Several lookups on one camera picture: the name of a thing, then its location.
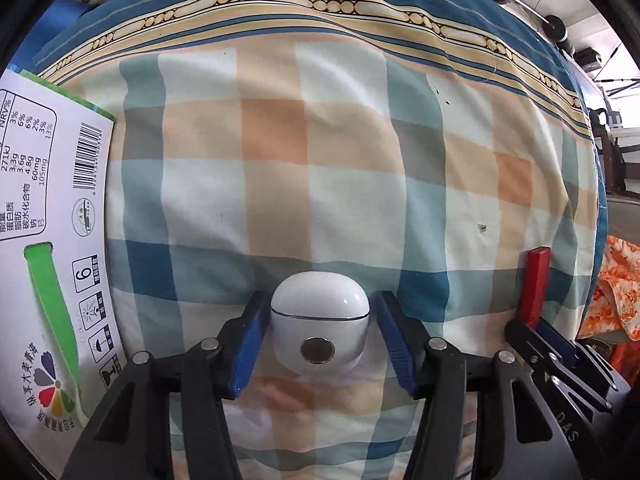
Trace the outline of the dark wooden chair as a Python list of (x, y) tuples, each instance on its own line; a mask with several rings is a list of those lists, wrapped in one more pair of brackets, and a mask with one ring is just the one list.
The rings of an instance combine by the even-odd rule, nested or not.
[(626, 192), (626, 166), (620, 147), (614, 141), (608, 126), (608, 113), (604, 108), (589, 110), (593, 135), (600, 140), (603, 159), (605, 189), (608, 194), (623, 195)]

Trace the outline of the plaid checkered tablecloth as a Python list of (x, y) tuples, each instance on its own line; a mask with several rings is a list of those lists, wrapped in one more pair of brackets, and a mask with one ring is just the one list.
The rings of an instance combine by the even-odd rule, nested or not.
[(529, 250), (577, 335), (603, 252), (572, 66), (490, 0), (111, 0), (35, 58), (116, 120), (105, 191), (128, 352), (171, 356), (304, 271), (504, 345)]

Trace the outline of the blue folded mat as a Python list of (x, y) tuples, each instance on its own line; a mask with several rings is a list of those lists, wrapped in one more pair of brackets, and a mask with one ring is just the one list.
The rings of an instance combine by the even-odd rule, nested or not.
[(32, 70), (34, 58), (40, 50), (63, 30), (72, 26), (91, 9), (88, 3), (74, 0), (55, 0), (36, 21), (11, 58), (10, 66)]

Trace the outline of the white earbuds case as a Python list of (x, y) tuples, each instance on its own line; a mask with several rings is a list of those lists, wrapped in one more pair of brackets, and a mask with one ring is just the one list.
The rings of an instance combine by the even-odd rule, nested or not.
[(366, 292), (343, 274), (293, 274), (270, 301), (274, 355), (299, 375), (330, 377), (352, 370), (362, 357), (369, 322)]

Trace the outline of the short barbell on floor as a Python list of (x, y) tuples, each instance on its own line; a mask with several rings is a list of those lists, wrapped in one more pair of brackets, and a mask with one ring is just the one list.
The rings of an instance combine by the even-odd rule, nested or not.
[(565, 23), (562, 18), (554, 14), (542, 15), (539, 13), (533, 6), (530, 6), (524, 0), (491, 0), (494, 3), (500, 4), (500, 6), (505, 6), (509, 3), (515, 3), (520, 8), (525, 11), (533, 14), (535, 18), (538, 18), (542, 23), (542, 30), (544, 34), (547, 36), (549, 40), (554, 42), (555, 44), (560, 44), (561, 42), (565, 42), (568, 39), (568, 32)]

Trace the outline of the open cardboard box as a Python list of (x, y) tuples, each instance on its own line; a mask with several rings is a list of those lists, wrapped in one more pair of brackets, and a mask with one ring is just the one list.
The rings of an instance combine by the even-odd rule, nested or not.
[(58, 476), (126, 364), (107, 279), (113, 118), (15, 70), (1, 77), (1, 416)]

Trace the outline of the red rectangular case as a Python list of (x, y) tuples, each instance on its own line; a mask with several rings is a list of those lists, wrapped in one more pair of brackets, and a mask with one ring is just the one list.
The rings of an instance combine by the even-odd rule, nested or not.
[(523, 284), (516, 318), (534, 330), (540, 320), (546, 298), (552, 251), (540, 246), (526, 254)]

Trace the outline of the orange white cloth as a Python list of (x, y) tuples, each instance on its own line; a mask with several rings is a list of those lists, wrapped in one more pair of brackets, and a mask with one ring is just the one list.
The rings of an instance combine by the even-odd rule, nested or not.
[(603, 336), (619, 330), (629, 341), (639, 341), (639, 246), (609, 235), (578, 337)]

